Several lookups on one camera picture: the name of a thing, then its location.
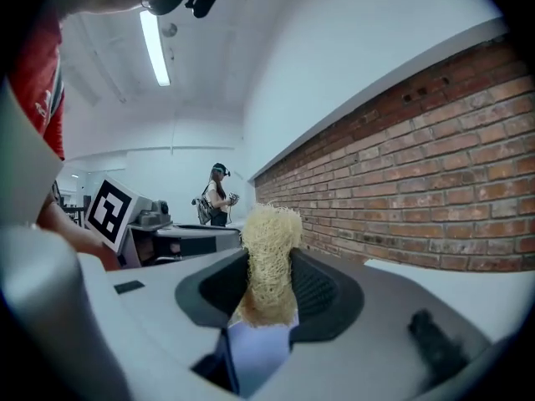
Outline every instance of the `loofah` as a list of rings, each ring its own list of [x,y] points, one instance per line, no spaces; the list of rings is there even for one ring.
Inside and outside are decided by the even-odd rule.
[[[300,215],[287,208],[257,205],[242,230],[249,251],[247,291],[238,306],[252,327],[290,325],[297,311],[292,291],[290,250],[303,233]]]

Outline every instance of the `ceiling light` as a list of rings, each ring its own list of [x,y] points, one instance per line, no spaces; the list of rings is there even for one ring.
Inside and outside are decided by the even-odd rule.
[[[156,75],[156,80],[160,86],[169,86],[169,74],[167,73],[166,60],[161,50],[160,31],[158,30],[158,18],[146,10],[140,13],[141,27],[145,36],[145,43],[149,51],[152,68]]]

